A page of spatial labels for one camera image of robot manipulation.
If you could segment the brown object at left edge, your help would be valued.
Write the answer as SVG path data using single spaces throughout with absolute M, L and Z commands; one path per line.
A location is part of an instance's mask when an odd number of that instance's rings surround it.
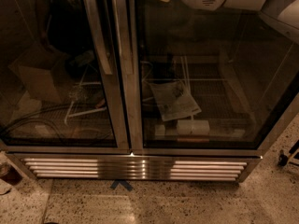
M 0 178 L 10 185 L 17 185 L 22 180 L 21 175 L 8 162 L 0 163 Z

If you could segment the stainless glass door refrigerator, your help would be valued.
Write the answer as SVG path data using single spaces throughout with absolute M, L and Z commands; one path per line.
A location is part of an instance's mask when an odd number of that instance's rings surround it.
M 96 0 L 112 75 L 84 0 L 0 0 L 0 142 L 39 178 L 241 182 L 299 111 L 299 43 L 257 11 L 126 0 L 134 73 L 112 0 Z M 208 135 L 163 121 L 150 83 L 181 80 Z M 164 136 L 155 135 L 163 124 Z

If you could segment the small white block inside fridge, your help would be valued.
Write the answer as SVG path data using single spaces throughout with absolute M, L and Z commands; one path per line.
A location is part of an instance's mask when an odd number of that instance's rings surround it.
M 165 127 L 163 124 L 158 124 L 155 126 L 155 135 L 156 136 L 164 136 L 165 135 Z

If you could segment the paper manual inside fridge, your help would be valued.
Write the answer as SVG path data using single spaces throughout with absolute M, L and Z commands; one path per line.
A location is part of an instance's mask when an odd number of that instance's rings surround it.
M 184 119 L 202 111 L 181 80 L 149 86 L 163 121 Z

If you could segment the black caster wheel cart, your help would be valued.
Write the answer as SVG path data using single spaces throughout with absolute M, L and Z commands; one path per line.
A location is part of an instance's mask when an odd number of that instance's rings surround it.
M 284 167 L 287 164 L 299 166 L 299 140 L 291 147 L 288 155 L 283 150 L 279 152 L 278 166 Z

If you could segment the blue tape floor marker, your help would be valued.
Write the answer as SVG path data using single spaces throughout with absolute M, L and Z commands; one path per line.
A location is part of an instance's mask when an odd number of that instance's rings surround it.
M 128 191 L 133 190 L 133 187 L 126 180 L 120 180 L 120 179 L 114 180 L 113 183 L 111 184 L 110 188 L 115 189 L 119 185 L 123 186 Z

